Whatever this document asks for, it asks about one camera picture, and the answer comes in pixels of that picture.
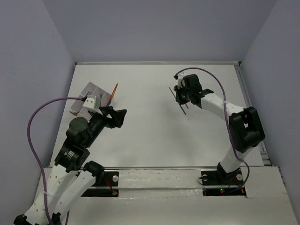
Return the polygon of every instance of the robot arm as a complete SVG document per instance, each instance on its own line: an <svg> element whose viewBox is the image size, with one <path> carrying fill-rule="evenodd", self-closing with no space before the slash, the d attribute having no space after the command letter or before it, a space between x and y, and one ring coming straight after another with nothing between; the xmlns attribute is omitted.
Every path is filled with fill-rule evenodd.
<svg viewBox="0 0 300 225"><path fill-rule="evenodd" d="M87 148L92 145L104 127L120 128L127 112L126 110L115 111L111 106L100 107L97 104L99 101L97 101L96 96L89 95L83 101L85 101L83 107L89 110L92 117L89 122L83 117L76 117L70 122L66 132L67 138L55 159L55 164L47 181L47 206L50 216L53 215L53 221L63 219L71 205L81 194L97 179L103 177L104 168L91 161L85 165L84 171L65 192L69 182L89 156L90 152ZM17 216L14 224L48 224L44 194L41 192L30 209L24 215Z"/></svg>
<svg viewBox="0 0 300 225"><path fill-rule="evenodd" d="M85 164L83 171L77 179L68 187L60 197L54 211L52 220L63 220L71 206L83 195L83 193L104 177L104 167L90 161Z"/></svg>
<svg viewBox="0 0 300 225"><path fill-rule="evenodd" d="M224 100L209 89L203 90L196 74L179 79L174 90L176 102L180 105L191 102L225 120ZM226 110L237 156L244 159L252 148L257 146L265 137L257 110L253 107L244 109L229 102L226 102ZM239 169L240 164L241 161L236 158L232 147L230 147L225 158L217 165L219 179L231 178Z"/></svg>

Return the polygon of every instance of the gray wall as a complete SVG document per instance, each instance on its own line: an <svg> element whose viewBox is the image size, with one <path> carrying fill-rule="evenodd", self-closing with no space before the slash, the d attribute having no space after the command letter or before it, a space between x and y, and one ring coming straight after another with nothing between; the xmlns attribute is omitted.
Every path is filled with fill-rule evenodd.
<svg viewBox="0 0 300 225"><path fill-rule="evenodd" d="M39 167L27 143L26 127L45 101L66 96L74 62L41 0L0 1L0 224L32 204ZM32 139L46 166L64 103L43 110Z"/></svg>
<svg viewBox="0 0 300 225"><path fill-rule="evenodd" d="M249 49L243 75L300 222L300 1L279 0Z"/></svg>
<svg viewBox="0 0 300 225"><path fill-rule="evenodd" d="M75 61L231 61L276 0L43 2Z"/></svg>

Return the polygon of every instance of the white platform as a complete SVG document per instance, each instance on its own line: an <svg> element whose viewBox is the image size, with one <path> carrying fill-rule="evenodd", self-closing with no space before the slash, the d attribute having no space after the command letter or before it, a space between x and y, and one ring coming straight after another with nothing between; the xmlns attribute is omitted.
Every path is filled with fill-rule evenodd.
<svg viewBox="0 0 300 225"><path fill-rule="evenodd" d="M199 174L199 170L120 170L119 197L81 197L70 210L69 224L297 225L276 167L251 168L247 198L203 197L196 181Z"/></svg>
<svg viewBox="0 0 300 225"><path fill-rule="evenodd" d="M77 97L88 82L115 94L115 109L127 109L121 129L105 128L90 147L87 160L103 166L216 166L230 143L225 122L189 104L185 116L168 87L176 84L173 76L187 67L202 67L217 76L227 100L246 106L233 65L77 65L69 97ZM221 95L218 83L201 71L196 73L204 89ZM67 101L51 160L53 165L64 140L73 101ZM249 165L263 165L260 147L246 158Z"/></svg>

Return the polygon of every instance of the cable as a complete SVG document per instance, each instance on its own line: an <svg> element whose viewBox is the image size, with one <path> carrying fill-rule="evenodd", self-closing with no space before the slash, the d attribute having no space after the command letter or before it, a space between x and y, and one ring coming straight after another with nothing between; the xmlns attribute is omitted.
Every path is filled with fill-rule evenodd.
<svg viewBox="0 0 300 225"><path fill-rule="evenodd" d="M230 186L231 186L231 182L229 183L229 185L228 185L228 187L226 188L226 190L228 190L228 189L230 188Z"/></svg>
<svg viewBox="0 0 300 225"><path fill-rule="evenodd" d="M33 145L32 145L32 141L31 141L31 136L30 136L30 127L31 127L31 123L32 123L32 120L33 118L36 116L36 114L42 109L44 108L45 106L49 105L50 103L52 102L57 102L57 101L62 101L62 100L82 100L82 98L78 98L78 97L61 97L61 98L56 98L56 99L53 99L49 102L46 102L45 104L41 105L33 114L32 116L30 117L29 119L29 122L28 122L28 125L27 125L27 139L28 139L28 143L29 143L29 146L30 146L30 149L34 155L34 157L36 158L37 160L37 163L38 163L38 166L41 170L41 173L42 173L42 178L43 178L43 187L44 187L44 204L45 204L45 212L46 212L46 216L47 216L47 219L48 219L48 222L49 222L49 225L53 225L52 223L52 220L51 220L51 217L50 217L50 214L49 214L49 209L48 209L48 203L47 203L47 183L46 183L46 175L45 175L45 171L44 171L44 168L43 168L43 165L41 163L41 160L39 159L38 155L37 155L37 152L35 151Z"/></svg>
<svg viewBox="0 0 300 225"><path fill-rule="evenodd" d="M109 179L107 177L104 178L105 183L108 185L108 187L111 189L112 191L112 195L117 194L116 191L112 188L111 183L109 182Z"/></svg>
<svg viewBox="0 0 300 225"><path fill-rule="evenodd" d="M67 212L67 217L66 217L65 225L68 225L69 216L70 216L70 210Z"/></svg>
<svg viewBox="0 0 300 225"><path fill-rule="evenodd" d="M240 187L241 192L244 193L243 187L240 186L240 183L238 182L238 180L236 178L234 178L233 180Z"/></svg>
<svg viewBox="0 0 300 225"><path fill-rule="evenodd" d="M203 184L199 182L200 179L202 179L202 177L199 177L197 182L198 182L198 184L201 184L203 186Z"/></svg>
<svg viewBox="0 0 300 225"><path fill-rule="evenodd" d="M238 187L237 189L234 189L233 191L228 192L228 193L232 193L232 192L234 192L234 191L239 190L241 187L243 187L243 186L245 185L245 183L247 182L247 180L248 180L248 178L249 178L249 176L250 176L250 167L249 167L249 165L248 165L243 159L241 159L241 158L238 156L238 154L237 154L237 152L236 152L235 144L234 144L234 142L233 142L233 137L232 137L232 135L231 135L231 133L230 133L230 129L229 129L229 121L228 121L228 114L227 114L227 107L226 107L226 94L225 94L225 90L224 90L224 88L223 88L221 82L219 81L219 79L217 79L216 76L214 76L211 72L209 72L209 71L207 71L207 70L205 70L205 69L199 68L199 67L188 67L188 68L182 69L182 70L180 70L179 72L177 72L177 73L175 74L174 78L175 78L175 79L178 78L178 74L180 74L180 73L183 72L183 71L189 70L189 69L198 69L198 70L201 70L201 71L203 71L203 72L205 72L205 73L208 73L209 75L211 75L211 76L217 81L217 83L219 84L219 86L220 86L220 88L221 88L221 90L222 90L222 93L223 93L223 101L224 101L224 116L225 116L225 123L226 123L227 132L228 132L228 135L229 135L229 140L230 140L230 143L231 143L231 145L232 145L233 152L234 152L234 156L236 157L236 159L237 159L238 161L244 163L244 164L246 165L246 167L247 167L247 176L246 176L244 182L243 182L243 183L240 185L240 187Z"/></svg>

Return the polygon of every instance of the orange object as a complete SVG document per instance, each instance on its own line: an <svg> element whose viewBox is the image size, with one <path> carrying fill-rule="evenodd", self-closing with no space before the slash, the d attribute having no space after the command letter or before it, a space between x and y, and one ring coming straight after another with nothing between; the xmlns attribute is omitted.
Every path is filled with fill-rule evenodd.
<svg viewBox="0 0 300 225"><path fill-rule="evenodd" d="M71 112L70 111L70 113L73 114L74 116L77 116L79 112Z"/></svg>
<svg viewBox="0 0 300 225"><path fill-rule="evenodd" d="M112 92L112 95L111 95L110 98L108 99L106 105L113 99L113 96L114 96L114 94L115 94L115 92L116 92L117 87L118 87L118 84L116 84L116 86L114 87L113 92Z"/></svg>

